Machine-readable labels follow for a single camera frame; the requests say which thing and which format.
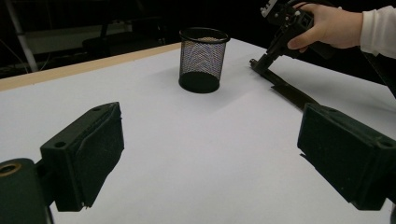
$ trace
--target white table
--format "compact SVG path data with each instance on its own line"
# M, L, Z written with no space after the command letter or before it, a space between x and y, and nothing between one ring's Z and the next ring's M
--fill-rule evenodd
M0 158L39 148L87 110L120 102L125 149L92 208L55 223L388 224L392 207L359 211L300 156L302 112L249 67L264 49L227 43L220 88L179 87L180 49L0 91ZM396 139L387 87L280 57L291 85Z

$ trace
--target dark background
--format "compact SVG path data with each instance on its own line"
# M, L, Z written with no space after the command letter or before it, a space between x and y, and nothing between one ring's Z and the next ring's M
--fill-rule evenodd
M101 15L103 9L106 8L106 1L100 0L14 0L12 2L24 31L101 24ZM180 29L203 26L224 31L231 38L268 48L278 27L269 24L260 13L260 8L265 6L266 2L266 0L203 0L194 2L162 0L157 4L160 5L162 14L166 18L169 32L168 44L180 41L178 36ZM395 5L394 0L332 0L331 2L335 6L349 11L371 10ZM0 39L7 43L22 59L25 59L4 1L0 1L0 28ZM17 62L15 56L1 43L0 59L0 66ZM330 60L324 60L309 50L298 59L381 83L374 69L363 58L358 48L338 50ZM393 62L388 59L383 60L386 64Z

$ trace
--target chair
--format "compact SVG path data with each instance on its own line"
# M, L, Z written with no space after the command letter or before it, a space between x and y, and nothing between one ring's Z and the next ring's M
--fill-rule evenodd
M82 42L94 59L166 44L166 26L155 0L107 0L103 18L100 36ZM130 30L109 35L108 25L114 22L123 22Z

